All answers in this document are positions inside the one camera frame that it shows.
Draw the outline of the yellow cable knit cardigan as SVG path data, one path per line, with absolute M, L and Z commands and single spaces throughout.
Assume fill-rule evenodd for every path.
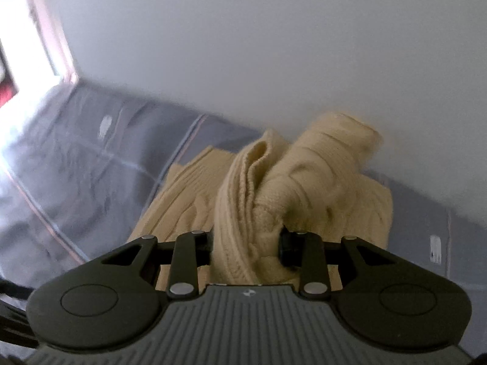
M 381 143 L 371 126 L 327 113 L 293 143 L 268 130 L 238 153 L 207 147 L 170 167 L 132 237 L 172 242 L 189 231 L 212 231 L 201 284 L 294 284 L 297 275 L 277 257 L 282 228 L 386 247 L 392 195 L 363 174 Z

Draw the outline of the cluttered shelf items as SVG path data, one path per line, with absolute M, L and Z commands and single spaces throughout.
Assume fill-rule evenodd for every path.
M 0 91 L 0 106 L 4 106 L 10 101 L 16 94 L 18 89 L 12 77 L 10 68 L 8 67 L 7 60 L 1 50 L 1 91 Z

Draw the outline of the grey plaid bed sheet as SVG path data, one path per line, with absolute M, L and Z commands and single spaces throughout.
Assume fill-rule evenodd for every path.
M 1 110 L 1 276 L 27 287 L 127 241 L 170 167 L 207 147 L 238 153 L 263 134 L 87 83 L 18 95 Z M 388 188 L 386 247 L 486 307 L 486 231 L 405 186 Z

